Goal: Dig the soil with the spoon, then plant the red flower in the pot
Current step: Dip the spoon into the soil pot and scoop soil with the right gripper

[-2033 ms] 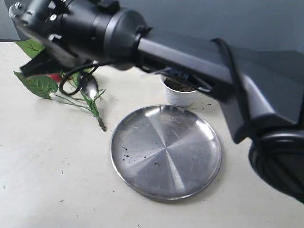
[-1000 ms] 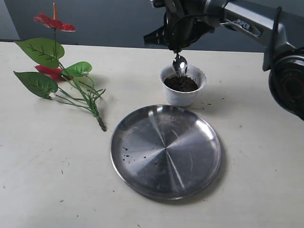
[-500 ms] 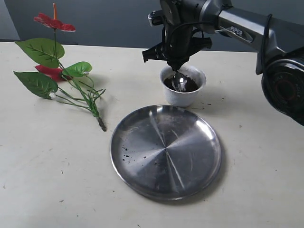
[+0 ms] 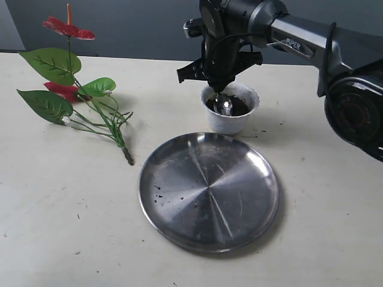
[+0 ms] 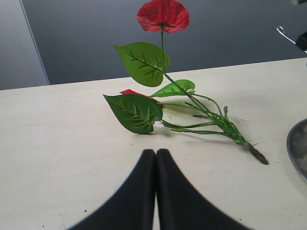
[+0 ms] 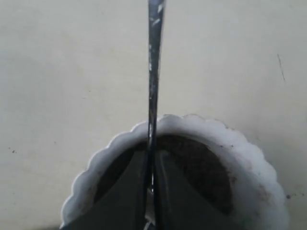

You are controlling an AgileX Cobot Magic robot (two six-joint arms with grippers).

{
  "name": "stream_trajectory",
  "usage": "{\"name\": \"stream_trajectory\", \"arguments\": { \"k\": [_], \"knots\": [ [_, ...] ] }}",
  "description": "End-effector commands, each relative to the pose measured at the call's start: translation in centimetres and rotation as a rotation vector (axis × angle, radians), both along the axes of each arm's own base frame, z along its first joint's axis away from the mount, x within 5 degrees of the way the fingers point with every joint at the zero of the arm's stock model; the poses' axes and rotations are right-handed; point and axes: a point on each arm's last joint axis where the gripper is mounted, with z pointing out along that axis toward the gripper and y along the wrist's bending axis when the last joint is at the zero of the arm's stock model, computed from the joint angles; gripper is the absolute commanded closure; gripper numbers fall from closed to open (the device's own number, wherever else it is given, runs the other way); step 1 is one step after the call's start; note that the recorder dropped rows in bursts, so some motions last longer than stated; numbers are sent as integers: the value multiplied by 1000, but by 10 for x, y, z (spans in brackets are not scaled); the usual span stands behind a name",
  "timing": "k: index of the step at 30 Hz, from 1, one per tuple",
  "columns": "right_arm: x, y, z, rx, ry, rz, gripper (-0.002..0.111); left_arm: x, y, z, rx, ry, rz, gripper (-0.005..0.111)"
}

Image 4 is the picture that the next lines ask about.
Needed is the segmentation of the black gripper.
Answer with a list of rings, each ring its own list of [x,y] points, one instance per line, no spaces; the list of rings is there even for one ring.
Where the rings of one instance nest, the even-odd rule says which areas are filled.
[[[215,35],[204,28],[200,59],[177,69],[178,82],[206,81],[214,92],[222,92],[242,71],[262,64],[259,52],[241,51],[247,44],[255,46],[257,40],[263,40],[261,32],[224,30]]]

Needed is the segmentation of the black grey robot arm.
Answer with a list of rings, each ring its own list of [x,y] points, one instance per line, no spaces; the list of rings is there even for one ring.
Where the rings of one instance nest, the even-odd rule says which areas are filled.
[[[185,22],[189,38],[202,37],[201,56],[177,71],[179,81],[206,81],[222,91],[273,47],[319,71],[317,95],[333,131],[382,160],[382,39],[292,16],[281,1],[200,1],[200,17]]]

